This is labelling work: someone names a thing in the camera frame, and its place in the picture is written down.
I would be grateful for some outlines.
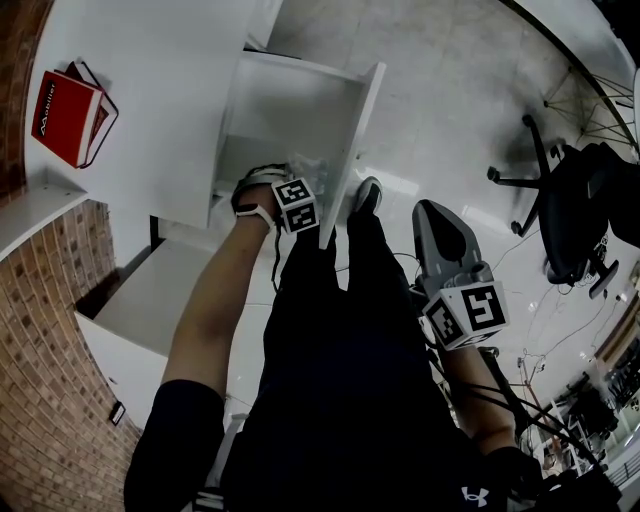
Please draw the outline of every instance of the white shelf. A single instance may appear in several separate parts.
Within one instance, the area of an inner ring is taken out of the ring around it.
[[[0,210],[0,261],[88,197],[84,191],[44,185],[11,201]]]
[[[385,65],[355,75],[311,62],[245,52],[223,127],[215,191],[228,195],[249,169],[293,154],[324,159],[321,246],[329,241]]]
[[[182,311],[212,256],[189,245],[163,242],[116,291],[95,322],[168,356]]]
[[[167,357],[118,336],[76,312],[76,320],[98,368],[138,428],[144,428]]]

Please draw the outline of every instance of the red brick wall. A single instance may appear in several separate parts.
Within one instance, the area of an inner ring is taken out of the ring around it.
[[[0,0],[0,207],[25,190],[26,92],[51,3]],[[139,434],[127,417],[108,421],[115,398],[73,316],[114,270],[106,207],[93,201],[0,262],[0,495],[13,510],[123,508]]]

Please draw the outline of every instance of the under armour logo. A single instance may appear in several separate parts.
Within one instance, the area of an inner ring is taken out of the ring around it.
[[[485,498],[489,495],[489,491],[486,489],[480,489],[480,494],[469,494],[469,488],[463,487],[462,494],[464,494],[464,499],[467,501],[477,501],[478,508],[482,508],[487,504],[487,500]]]

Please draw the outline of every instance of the office chair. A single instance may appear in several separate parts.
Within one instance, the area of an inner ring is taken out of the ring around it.
[[[538,190],[538,197],[525,220],[511,223],[511,230],[524,237],[537,217],[547,252],[552,284],[573,286],[580,281],[591,263],[600,276],[589,290],[591,299],[599,295],[618,271],[618,261],[609,268],[595,248],[609,228],[625,242],[640,247],[640,233],[634,222],[634,195],[640,190],[638,167],[622,160],[607,144],[589,144],[582,151],[563,145],[564,158],[553,172],[535,121],[522,118],[531,129],[540,165],[540,178],[503,179],[490,167],[487,178],[498,185]],[[560,158],[557,147],[551,156]]]

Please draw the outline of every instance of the sleeve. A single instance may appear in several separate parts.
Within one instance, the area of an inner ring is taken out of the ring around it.
[[[224,437],[224,401],[198,382],[160,386],[124,484],[127,512],[180,511],[205,483]]]

